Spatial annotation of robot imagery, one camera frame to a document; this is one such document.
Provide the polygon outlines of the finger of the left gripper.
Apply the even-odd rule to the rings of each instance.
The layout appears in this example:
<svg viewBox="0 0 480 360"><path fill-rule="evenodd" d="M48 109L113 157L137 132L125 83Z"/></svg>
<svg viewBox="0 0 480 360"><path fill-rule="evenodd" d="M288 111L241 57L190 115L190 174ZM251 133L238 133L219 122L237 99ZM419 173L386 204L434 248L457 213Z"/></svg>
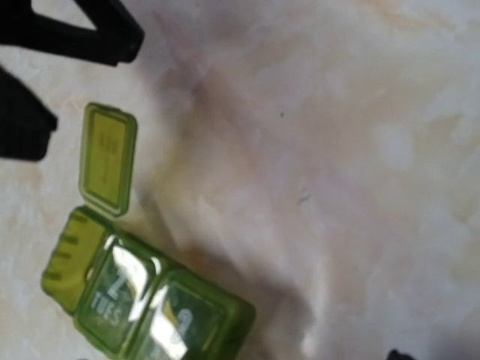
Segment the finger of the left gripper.
<svg viewBox="0 0 480 360"><path fill-rule="evenodd" d="M15 76L1 69L1 157L41 161L58 119Z"/></svg>
<svg viewBox="0 0 480 360"><path fill-rule="evenodd" d="M135 60L145 32L120 1L77 1L94 30L53 19L32 2L1 2L1 44L117 66Z"/></svg>

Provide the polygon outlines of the green weekly pill organizer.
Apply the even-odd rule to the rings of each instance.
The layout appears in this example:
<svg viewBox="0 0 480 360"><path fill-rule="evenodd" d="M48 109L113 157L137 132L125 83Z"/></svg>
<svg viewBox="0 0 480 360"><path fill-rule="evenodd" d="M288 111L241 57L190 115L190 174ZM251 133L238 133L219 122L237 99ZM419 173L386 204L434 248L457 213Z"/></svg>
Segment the green weekly pill organizer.
<svg viewBox="0 0 480 360"><path fill-rule="evenodd" d="M137 121L85 107L75 208L41 276L43 291L110 359L234 359L254 306L118 228L128 211Z"/></svg>

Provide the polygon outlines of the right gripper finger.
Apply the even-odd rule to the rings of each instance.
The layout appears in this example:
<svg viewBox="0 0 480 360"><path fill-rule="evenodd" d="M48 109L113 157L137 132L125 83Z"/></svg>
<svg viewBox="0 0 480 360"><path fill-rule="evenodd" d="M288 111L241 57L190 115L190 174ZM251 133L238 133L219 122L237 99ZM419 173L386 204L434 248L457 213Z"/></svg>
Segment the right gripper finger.
<svg viewBox="0 0 480 360"><path fill-rule="evenodd" d="M446 359L445 355L439 353L431 353L418 355L402 349L392 349L385 357L386 360L441 360Z"/></svg>

